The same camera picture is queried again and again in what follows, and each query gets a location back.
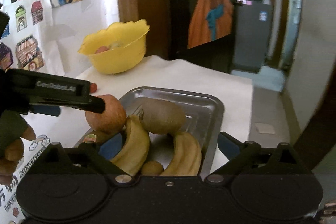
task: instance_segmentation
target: orange dress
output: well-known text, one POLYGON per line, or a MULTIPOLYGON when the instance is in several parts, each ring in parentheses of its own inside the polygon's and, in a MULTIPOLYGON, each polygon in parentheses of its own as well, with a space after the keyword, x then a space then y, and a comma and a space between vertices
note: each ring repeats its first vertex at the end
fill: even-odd
MULTIPOLYGON (((216 39, 231 33, 233 4, 222 0, 224 14, 216 20, 216 39)), ((210 42, 211 31, 206 17, 210 12, 210 0, 198 0, 189 25, 188 49, 210 42)))

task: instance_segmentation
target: house drawing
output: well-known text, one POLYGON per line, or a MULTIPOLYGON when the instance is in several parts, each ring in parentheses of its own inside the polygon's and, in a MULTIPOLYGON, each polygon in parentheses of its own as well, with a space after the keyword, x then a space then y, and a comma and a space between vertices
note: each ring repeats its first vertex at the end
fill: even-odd
POLYGON ((23 7, 22 5, 19 6, 16 9, 15 17, 16 17, 16 30, 17 30, 17 32, 25 29, 28 26, 25 7, 23 7))
POLYGON ((9 47, 4 43, 0 44, 0 68, 8 69, 13 64, 13 54, 9 47))
POLYGON ((36 71, 44 65, 42 52, 37 40, 31 35, 16 45, 17 67, 30 71, 36 71))
POLYGON ((31 16, 33 17, 33 25, 43 20, 43 7, 40 1, 36 1, 32 4, 31 16))

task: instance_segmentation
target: white tablecloth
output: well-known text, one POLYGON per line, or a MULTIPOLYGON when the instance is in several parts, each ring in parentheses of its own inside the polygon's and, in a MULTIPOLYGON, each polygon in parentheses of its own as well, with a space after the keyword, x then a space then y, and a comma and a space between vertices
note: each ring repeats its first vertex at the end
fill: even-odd
MULTIPOLYGON (((94 68, 90 68, 78 78, 96 83, 98 85, 96 95, 112 94, 118 99, 140 86, 213 95, 225 106, 221 130, 241 142, 248 139, 253 95, 250 79, 202 68, 184 60, 165 61, 157 56, 144 58, 135 68, 118 75, 101 75, 94 68)), ((85 112, 72 108, 63 108, 60 117, 29 114, 26 120, 39 138, 35 142, 24 141, 25 160, 14 174, 19 181, 49 142, 58 141, 63 147, 73 147, 89 130, 85 112)), ((211 172, 226 162, 226 157, 217 148, 211 172)), ((16 185, 13 185, 12 189, 0 186, 1 189, 5 194, 5 200, 2 200, 0 206, 0 219, 4 220, 4 223, 11 220, 18 223, 23 215, 20 209, 17 211, 19 212, 17 218, 13 215, 16 208, 19 208, 15 197, 16 185)))

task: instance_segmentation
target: kiwi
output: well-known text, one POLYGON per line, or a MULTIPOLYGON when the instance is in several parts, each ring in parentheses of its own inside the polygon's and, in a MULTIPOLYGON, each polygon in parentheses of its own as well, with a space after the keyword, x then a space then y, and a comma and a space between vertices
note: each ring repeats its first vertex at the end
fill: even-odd
POLYGON ((159 99, 147 98, 140 110, 142 127, 154 134, 175 133, 185 123, 185 113, 178 105, 159 99))
POLYGON ((143 176, 158 176, 163 172, 163 166, 157 161, 149 161, 141 168, 143 176))

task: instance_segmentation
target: screw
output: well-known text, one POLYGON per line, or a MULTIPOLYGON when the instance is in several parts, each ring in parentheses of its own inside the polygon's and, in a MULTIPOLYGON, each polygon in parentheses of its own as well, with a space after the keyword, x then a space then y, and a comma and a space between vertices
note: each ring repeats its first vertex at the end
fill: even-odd
POLYGON ((118 175, 115 177, 115 180, 118 183, 129 183, 132 181, 132 177, 129 175, 118 175))
POLYGON ((211 183, 221 183, 224 180, 224 177, 222 175, 209 175, 207 177, 207 180, 211 183))
POLYGON ((172 182, 172 181, 167 181, 167 182, 166 182, 166 186, 174 186, 174 182, 172 182))

